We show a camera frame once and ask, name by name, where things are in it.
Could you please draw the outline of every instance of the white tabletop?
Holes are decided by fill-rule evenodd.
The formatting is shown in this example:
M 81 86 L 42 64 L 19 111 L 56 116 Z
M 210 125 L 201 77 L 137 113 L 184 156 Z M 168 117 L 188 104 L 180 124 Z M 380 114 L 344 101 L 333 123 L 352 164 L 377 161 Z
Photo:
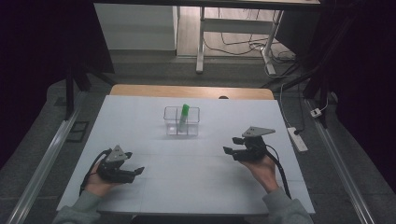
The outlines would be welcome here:
M 166 106 L 200 107 L 198 136 L 166 135 Z M 120 145 L 132 158 L 122 166 L 145 166 L 134 183 L 115 187 L 99 211 L 133 214 L 262 215 L 264 189 L 222 147 L 242 149 L 233 137 L 249 127 L 275 129 L 263 137 L 276 149 L 292 198 L 315 213 L 277 101 L 107 96 L 58 209 L 72 205 L 96 156 Z M 279 185 L 283 185 L 276 173 Z

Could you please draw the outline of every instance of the wall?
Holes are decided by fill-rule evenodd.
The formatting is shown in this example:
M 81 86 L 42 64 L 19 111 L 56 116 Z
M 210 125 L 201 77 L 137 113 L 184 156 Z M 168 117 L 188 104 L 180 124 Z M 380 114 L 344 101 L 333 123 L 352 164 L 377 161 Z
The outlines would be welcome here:
M 176 49 L 176 7 L 94 5 L 109 49 Z

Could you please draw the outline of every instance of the gray sleeve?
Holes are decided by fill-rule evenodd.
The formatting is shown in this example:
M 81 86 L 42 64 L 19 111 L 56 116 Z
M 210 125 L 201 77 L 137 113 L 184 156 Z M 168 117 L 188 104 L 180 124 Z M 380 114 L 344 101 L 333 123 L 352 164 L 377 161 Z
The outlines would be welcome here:
M 314 223 L 298 199 L 291 200 L 282 188 L 265 195 L 262 200 L 269 211 L 269 222 L 277 223 Z
M 101 197 L 84 190 L 73 206 L 64 206 L 59 211 L 52 224 L 93 223 L 100 217 L 96 209 L 101 201 Z

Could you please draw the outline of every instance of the white power strip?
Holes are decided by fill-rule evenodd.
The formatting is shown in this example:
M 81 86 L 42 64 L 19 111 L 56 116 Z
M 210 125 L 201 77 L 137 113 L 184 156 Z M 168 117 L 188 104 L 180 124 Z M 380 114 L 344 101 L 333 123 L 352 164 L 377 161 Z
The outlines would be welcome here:
M 288 128 L 289 136 L 291 140 L 293 141 L 294 145 L 297 147 L 297 150 L 299 152 L 305 152 L 308 150 L 306 147 L 303 139 L 299 134 L 295 134 L 294 132 L 296 131 L 296 128 Z

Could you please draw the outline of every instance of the human hand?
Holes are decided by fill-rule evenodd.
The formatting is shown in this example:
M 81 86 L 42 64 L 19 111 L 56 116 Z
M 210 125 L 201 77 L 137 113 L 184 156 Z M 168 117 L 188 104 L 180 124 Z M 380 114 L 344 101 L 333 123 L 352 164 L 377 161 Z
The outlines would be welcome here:
M 265 156 L 259 161 L 240 162 L 250 170 L 254 178 L 259 181 L 267 193 L 279 188 L 279 185 L 276 183 L 275 163 L 271 158 Z
M 99 162 L 97 162 L 91 171 L 90 178 L 88 179 L 88 183 L 85 186 L 85 190 L 96 194 L 100 197 L 104 197 L 105 195 L 108 194 L 108 192 L 118 186 L 121 185 L 121 183 L 110 183 L 108 181 L 103 180 L 99 174 L 96 173 L 96 170 L 98 169 Z

